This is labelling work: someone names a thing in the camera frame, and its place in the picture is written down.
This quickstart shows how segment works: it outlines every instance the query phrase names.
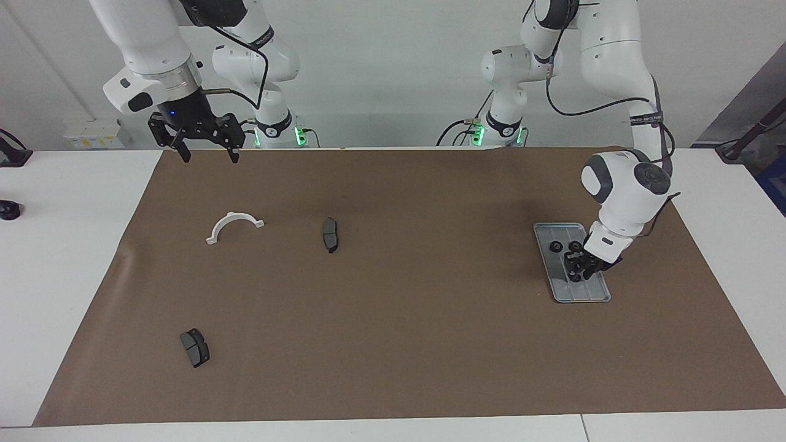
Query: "gray tray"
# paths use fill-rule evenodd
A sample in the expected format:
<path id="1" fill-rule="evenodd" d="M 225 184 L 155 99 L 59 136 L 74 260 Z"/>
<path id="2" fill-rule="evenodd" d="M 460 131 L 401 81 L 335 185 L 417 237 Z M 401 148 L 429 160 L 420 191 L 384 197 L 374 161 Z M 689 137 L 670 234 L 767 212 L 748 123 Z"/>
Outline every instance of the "gray tray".
<path id="1" fill-rule="evenodd" d="M 603 272 L 598 272 L 582 282 L 572 282 L 567 278 L 563 254 L 571 241 L 584 242 L 584 226 L 579 223 L 538 223 L 534 230 L 555 300 L 567 304 L 609 302 L 612 299 L 603 279 Z M 549 250 L 552 241 L 561 242 L 564 250 L 560 253 Z"/>

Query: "black knob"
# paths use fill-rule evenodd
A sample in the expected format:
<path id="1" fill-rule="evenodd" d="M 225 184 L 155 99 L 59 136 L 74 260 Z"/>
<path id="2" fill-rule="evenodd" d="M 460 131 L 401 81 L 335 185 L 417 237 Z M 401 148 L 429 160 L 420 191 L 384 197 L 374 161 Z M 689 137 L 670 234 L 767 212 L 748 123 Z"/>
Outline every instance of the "black knob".
<path id="1" fill-rule="evenodd" d="M 570 279 L 570 280 L 571 280 L 571 281 L 573 281 L 573 282 L 581 282 L 581 281 L 582 281 L 582 276 L 581 276 L 581 274 L 580 274 L 580 273 L 577 273 L 577 272 L 575 272 L 575 271 L 570 271 L 570 272 L 568 272 L 568 273 L 567 273 L 567 278 L 568 278 L 568 279 Z"/>
<path id="2" fill-rule="evenodd" d="M 652 163 L 639 163 L 634 168 L 636 180 L 655 195 L 664 195 L 671 188 L 671 178 L 660 167 Z"/>
<path id="3" fill-rule="evenodd" d="M 567 248 L 571 252 L 581 252 L 584 250 L 584 245 L 578 241 L 571 241 L 571 243 L 567 245 Z"/>
<path id="4" fill-rule="evenodd" d="M 551 250 L 554 253 L 562 252 L 562 243 L 559 241 L 552 241 L 551 244 L 549 245 L 549 250 Z"/>
<path id="5" fill-rule="evenodd" d="M 22 215 L 22 209 L 13 201 L 0 201 L 0 219 L 11 221 Z"/>

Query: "white robotic arm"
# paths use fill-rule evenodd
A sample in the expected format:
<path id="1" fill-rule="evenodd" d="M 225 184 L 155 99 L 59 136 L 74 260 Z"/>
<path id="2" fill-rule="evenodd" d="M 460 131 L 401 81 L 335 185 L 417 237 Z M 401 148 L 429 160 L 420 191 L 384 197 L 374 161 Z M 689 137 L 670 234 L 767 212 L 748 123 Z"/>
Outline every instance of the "white robotic arm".
<path id="1" fill-rule="evenodd" d="M 256 98 L 264 83 L 259 108 L 255 109 L 256 139 L 262 148 L 290 148 L 306 144 L 296 118 L 289 110 L 281 88 L 275 83 L 289 81 L 300 71 L 300 59 L 286 42 L 275 35 L 262 2 L 244 0 L 248 12 L 235 26 L 224 28 L 251 48 L 264 51 L 265 59 L 236 42 L 221 45 L 213 52 L 213 67 L 243 94 Z"/>
<path id="2" fill-rule="evenodd" d="M 562 53 L 556 55 L 553 74 L 559 72 Z M 503 46 L 483 56 L 483 78 L 494 88 L 491 108 L 483 118 L 482 145 L 511 145 L 521 131 L 527 93 L 521 83 L 541 81 L 549 65 L 541 62 L 525 45 Z"/>
<path id="3" fill-rule="evenodd" d="M 521 37 L 534 58 L 555 64 L 561 34 L 570 26 L 581 32 L 583 79 L 598 92 L 624 104 L 630 114 L 634 148 L 599 153 L 582 170 L 582 184 L 601 205 L 584 249 L 569 263 L 576 278 L 607 270 L 668 200 L 672 164 L 655 80 L 641 55 L 641 26 L 636 0 L 534 0 Z M 565 116 L 585 112 L 563 112 Z"/>
<path id="4" fill-rule="evenodd" d="M 245 95 L 259 96 L 259 103 L 254 104 L 257 139 L 269 140 L 268 146 L 305 144 L 301 133 L 289 130 L 294 129 L 293 117 L 281 90 L 270 84 L 264 93 L 259 91 L 267 76 L 271 81 L 285 81 L 299 71 L 294 51 L 274 38 L 261 2 L 179 1 L 195 25 L 209 26 L 230 38 L 215 51 L 215 68 Z M 173 5 L 168 0 L 90 0 L 90 4 L 126 64 L 104 85 L 110 102 L 124 114 L 149 112 L 156 106 L 158 112 L 149 119 L 153 137 L 159 145 L 176 149 L 186 162 L 190 152 L 184 140 L 199 138 L 225 147 L 236 163 L 245 142 L 241 124 L 232 113 L 213 115 L 206 97 L 233 91 L 202 89 L 191 52 L 180 36 Z M 263 46 L 269 57 L 259 51 Z"/>

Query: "white table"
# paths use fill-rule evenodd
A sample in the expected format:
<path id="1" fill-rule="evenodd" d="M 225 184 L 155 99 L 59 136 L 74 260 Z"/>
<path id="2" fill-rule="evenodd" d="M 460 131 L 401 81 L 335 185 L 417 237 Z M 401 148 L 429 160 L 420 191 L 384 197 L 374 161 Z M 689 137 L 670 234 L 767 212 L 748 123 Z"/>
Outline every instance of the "white table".
<path id="1" fill-rule="evenodd" d="M 0 222 L 0 426 L 32 423 L 159 156 L 41 152 L 0 169 L 0 199 L 26 208 Z M 786 391 L 786 219 L 713 152 L 679 150 L 674 162 L 674 203 Z M 786 410 L 5 428 L 0 440 L 782 441 Z"/>

